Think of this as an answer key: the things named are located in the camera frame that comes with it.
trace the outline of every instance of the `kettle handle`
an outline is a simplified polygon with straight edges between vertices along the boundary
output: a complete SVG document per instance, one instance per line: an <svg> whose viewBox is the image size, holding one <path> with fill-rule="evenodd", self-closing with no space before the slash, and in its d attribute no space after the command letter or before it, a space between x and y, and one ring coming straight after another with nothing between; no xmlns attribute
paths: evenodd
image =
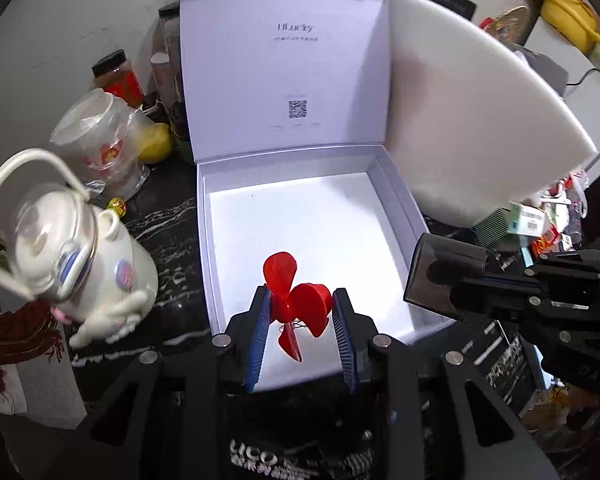
<svg viewBox="0 0 600 480"><path fill-rule="evenodd" d="M75 192L80 195L80 197L88 202L90 199L89 191L82 185L80 180L72 173L69 167L60 159L57 155L54 155L51 152L46 150L41 150L40 148L29 148L28 150L23 150L19 153L13 155L9 160L7 160L0 167L0 187L4 184L4 181L7 180L7 177L10 176L13 171L17 170L23 164L27 162L31 162L32 160L44 160L48 162L53 167L58 170L58 172L64 177L66 182L70 184ZM33 293L29 290L24 283L14 277L13 274L7 272L3 268L0 267L0 286L6 288L7 290L17 294L21 298L24 298L27 301L32 301L35 299Z"/></svg>

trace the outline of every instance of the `open gift box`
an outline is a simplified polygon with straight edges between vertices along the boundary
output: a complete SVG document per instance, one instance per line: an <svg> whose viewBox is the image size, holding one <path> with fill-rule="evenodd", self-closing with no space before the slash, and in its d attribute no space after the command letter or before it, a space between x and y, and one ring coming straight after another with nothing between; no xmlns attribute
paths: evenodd
<svg viewBox="0 0 600 480"><path fill-rule="evenodd" d="M248 310L262 265L287 251L294 284L345 287L381 333L412 341L449 322L402 300L426 225L385 151L386 0L181 0L181 51L212 333ZM330 322L269 336L257 390L340 371Z"/></svg>

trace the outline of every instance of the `transparent plastic bag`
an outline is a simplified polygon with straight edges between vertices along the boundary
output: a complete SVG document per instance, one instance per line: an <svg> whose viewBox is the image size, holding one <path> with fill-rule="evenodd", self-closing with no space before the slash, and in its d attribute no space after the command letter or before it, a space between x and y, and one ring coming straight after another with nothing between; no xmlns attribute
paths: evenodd
<svg viewBox="0 0 600 480"><path fill-rule="evenodd" d="M152 126L141 111L97 88L62 117L49 143L90 189L128 200L149 175L138 160L137 142Z"/></svg>

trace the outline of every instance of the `spice jar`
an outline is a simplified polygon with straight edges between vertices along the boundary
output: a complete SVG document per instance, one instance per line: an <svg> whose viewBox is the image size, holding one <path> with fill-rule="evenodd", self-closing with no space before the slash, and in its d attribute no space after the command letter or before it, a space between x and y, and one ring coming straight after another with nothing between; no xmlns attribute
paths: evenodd
<svg viewBox="0 0 600 480"><path fill-rule="evenodd" d="M91 71L97 87L124 99L133 108L142 104L144 94L124 50L103 57L91 67Z"/></svg>

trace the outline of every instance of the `barcode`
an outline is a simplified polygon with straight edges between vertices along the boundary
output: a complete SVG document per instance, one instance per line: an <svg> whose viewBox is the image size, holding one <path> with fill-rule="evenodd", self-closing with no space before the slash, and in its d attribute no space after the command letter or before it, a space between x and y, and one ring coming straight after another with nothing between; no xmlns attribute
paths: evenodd
<svg viewBox="0 0 600 480"><path fill-rule="evenodd" d="M306 117L306 100L289 101L289 119L303 119Z"/></svg>

